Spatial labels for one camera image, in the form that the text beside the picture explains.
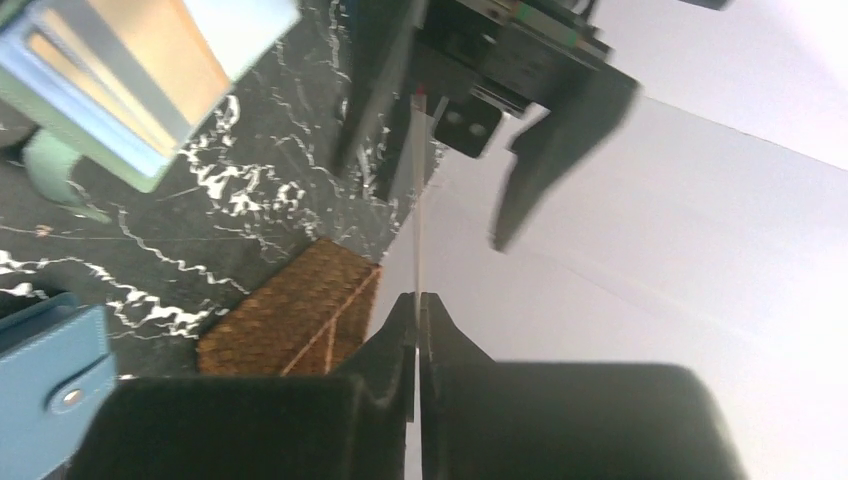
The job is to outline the green card holder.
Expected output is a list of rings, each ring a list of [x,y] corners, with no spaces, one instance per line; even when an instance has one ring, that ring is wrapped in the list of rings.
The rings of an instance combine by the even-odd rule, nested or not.
[[[71,181],[77,163],[153,191],[299,18],[295,1],[5,1],[1,144],[43,198],[104,221]]]

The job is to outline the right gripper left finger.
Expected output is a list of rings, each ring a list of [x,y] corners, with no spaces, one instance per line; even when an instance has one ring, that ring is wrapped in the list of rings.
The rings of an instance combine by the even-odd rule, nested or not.
[[[325,375],[125,382],[71,479],[400,479],[414,386],[415,297]]]

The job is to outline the brown credit card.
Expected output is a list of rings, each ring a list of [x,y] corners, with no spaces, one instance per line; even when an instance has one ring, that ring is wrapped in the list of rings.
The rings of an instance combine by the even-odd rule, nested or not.
[[[416,317],[420,317],[422,295],[422,240],[424,220],[422,214],[422,194],[425,180],[427,116],[426,95],[416,92],[411,96],[410,146],[412,151],[412,184],[415,206],[413,216],[413,267],[414,267],[414,305]]]

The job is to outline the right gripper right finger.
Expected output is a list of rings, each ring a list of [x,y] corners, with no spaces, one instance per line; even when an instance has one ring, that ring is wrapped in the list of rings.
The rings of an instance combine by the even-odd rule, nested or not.
[[[742,479],[717,402],[662,363],[497,361],[421,297],[427,479]]]

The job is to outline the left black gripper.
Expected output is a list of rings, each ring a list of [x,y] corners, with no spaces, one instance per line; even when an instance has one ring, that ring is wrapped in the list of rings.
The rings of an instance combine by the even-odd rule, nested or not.
[[[478,158],[504,115],[520,117],[533,104],[548,108],[509,145],[514,163],[491,230],[491,246],[499,252],[507,250],[545,192],[621,125],[640,90],[634,78],[602,67],[611,49],[590,23],[591,1],[582,11],[574,1],[344,5],[351,85],[331,171],[340,176],[354,163],[379,116],[387,114],[396,123],[388,136],[395,156],[373,174],[377,198],[390,196],[400,165],[411,115],[408,69],[424,17],[417,32],[417,85],[428,96],[437,141]],[[557,97],[563,87],[571,88]]]

